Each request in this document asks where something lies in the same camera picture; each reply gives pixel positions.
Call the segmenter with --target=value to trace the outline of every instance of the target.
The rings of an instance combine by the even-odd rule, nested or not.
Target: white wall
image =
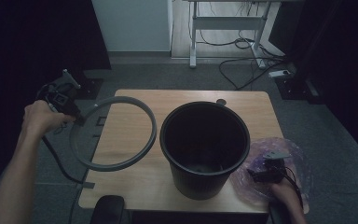
[[[107,51],[171,51],[172,0],[92,0]]]

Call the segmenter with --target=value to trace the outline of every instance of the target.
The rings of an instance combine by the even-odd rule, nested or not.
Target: gray hose
[[[77,136],[78,136],[80,128],[83,126],[82,124],[84,122],[87,122],[87,118],[89,118],[93,113],[95,113],[99,109],[103,108],[104,106],[118,104],[118,103],[136,105],[136,106],[140,107],[141,109],[143,109],[143,111],[146,112],[146,114],[149,116],[150,120],[152,121],[152,132],[150,134],[150,138],[149,138],[148,142],[146,143],[145,147],[138,154],[133,156],[132,158],[130,158],[126,161],[116,163],[116,164],[111,164],[111,165],[96,164],[96,163],[93,163],[91,161],[85,160],[84,158],[80,157],[79,153],[78,153]],[[76,158],[83,165],[85,165],[86,167],[88,167],[94,171],[111,172],[111,171],[122,170],[129,166],[132,166],[137,161],[139,161],[141,158],[143,158],[144,155],[147,154],[147,152],[153,146],[153,144],[156,140],[156,136],[157,136],[157,124],[156,124],[156,119],[154,117],[152,110],[142,101],[137,100],[132,97],[128,97],[128,96],[115,96],[115,97],[110,97],[110,98],[107,98],[105,100],[98,102],[87,113],[85,113],[84,120],[85,121],[83,123],[81,123],[81,122],[74,123],[74,126],[72,127],[71,133],[69,135],[69,141],[71,144],[72,152],[75,154]]]

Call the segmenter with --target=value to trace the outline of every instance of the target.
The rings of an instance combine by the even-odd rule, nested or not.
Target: black curtain
[[[68,71],[110,69],[91,1],[0,1],[0,174],[21,129],[23,108],[40,87]]]

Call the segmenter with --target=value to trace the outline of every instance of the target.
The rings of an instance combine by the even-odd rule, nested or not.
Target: black bucket
[[[223,105],[194,102],[164,120],[159,141],[170,162],[175,186],[186,197],[210,199],[249,153],[242,119]]]

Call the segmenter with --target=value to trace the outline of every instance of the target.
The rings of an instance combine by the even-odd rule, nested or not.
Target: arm
[[[286,205],[292,224],[307,223],[300,200],[296,195],[295,189],[287,179],[284,178],[279,184],[272,184],[271,190],[275,197]]]
[[[73,120],[52,112],[44,101],[25,107],[16,149],[0,183],[0,223],[31,223],[40,139],[63,122]]]

